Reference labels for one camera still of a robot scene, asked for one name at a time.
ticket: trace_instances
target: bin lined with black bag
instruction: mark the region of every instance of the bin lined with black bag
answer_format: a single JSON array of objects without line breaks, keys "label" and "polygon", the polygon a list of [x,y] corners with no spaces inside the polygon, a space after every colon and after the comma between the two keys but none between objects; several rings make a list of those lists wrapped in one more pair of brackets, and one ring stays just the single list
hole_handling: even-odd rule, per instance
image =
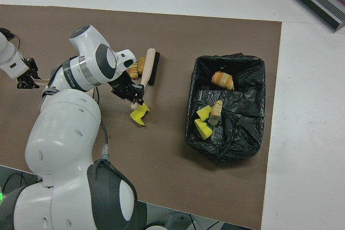
[{"label": "bin lined with black bag", "polygon": [[[232,75],[234,90],[211,83],[222,71]],[[220,120],[206,140],[194,125],[196,111],[223,101]],[[264,133],[265,64],[242,53],[197,58],[191,78],[185,140],[188,145],[219,162],[231,162],[255,155]]]}]

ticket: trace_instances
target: white table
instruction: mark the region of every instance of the white table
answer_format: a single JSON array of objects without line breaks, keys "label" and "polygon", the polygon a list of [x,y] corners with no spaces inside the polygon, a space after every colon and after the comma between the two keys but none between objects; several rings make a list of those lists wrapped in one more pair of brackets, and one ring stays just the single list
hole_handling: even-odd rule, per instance
[{"label": "white table", "polygon": [[296,0],[0,0],[0,4],[282,21],[262,229],[344,228],[345,29],[333,33]]}]

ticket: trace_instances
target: brown table mat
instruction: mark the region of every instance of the brown table mat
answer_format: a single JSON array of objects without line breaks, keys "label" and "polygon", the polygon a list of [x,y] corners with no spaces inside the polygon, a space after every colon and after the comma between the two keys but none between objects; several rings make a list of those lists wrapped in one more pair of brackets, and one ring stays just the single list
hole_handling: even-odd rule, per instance
[{"label": "brown table mat", "polygon": [[[35,58],[39,75],[77,55],[69,36],[94,25],[113,50],[136,57],[150,47],[161,53],[156,83],[145,102],[146,127],[129,117],[130,103],[100,89],[100,109],[111,146],[111,162],[136,186],[139,199],[209,218],[259,229],[280,41],[280,22],[159,15],[58,7],[0,5],[1,27],[21,38],[24,57]],[[217,165],[184,142],[191,73],[200,55],[242,52],[266,64],[266,119],[261,150],[247,160]],[[0,164],[29,170],[24,151],[38,116],[42,89],[18,90],[0,72]],[[100,158],[102,130],[94,146]]]}]

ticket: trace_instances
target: black trash bag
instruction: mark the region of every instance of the black trash bag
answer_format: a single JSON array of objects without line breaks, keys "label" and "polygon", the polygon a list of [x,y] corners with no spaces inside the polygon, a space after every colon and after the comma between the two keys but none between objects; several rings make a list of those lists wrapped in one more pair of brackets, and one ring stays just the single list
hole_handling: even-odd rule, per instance
[{"label": "black trash bag", "polygon": [[[233,77],[234,90],[211,83],[217,71]],[[231,162],[255,155],[264,133],[265,63],[242,53],[197,58],[191,78],[185,140],[188,145],[219,162]],[[194,120],[196,111],[223,101],[221,118],[213,134],[201,138]]]}]

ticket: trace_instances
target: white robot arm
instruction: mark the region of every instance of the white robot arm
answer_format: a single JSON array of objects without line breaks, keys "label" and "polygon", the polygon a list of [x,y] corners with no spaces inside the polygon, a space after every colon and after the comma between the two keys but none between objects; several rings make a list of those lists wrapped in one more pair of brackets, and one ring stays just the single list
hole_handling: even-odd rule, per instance
[{"label": "white robot arm", "polygon": [[[90,25],[76,30],[70,40],[80,56],[53,73],[25,150],[29,168],[42,182],[4,198],[2,230],[126,229],[134,219],[133,185],[109,161],[92,161],[100,109],[84,92],[109,82],[120,97],[142,100],[141,87],[124,76],[135,57],[129,50],[112,51]],[[18,78],[29,69],[22,58],[0,34],[0,68]]]}]

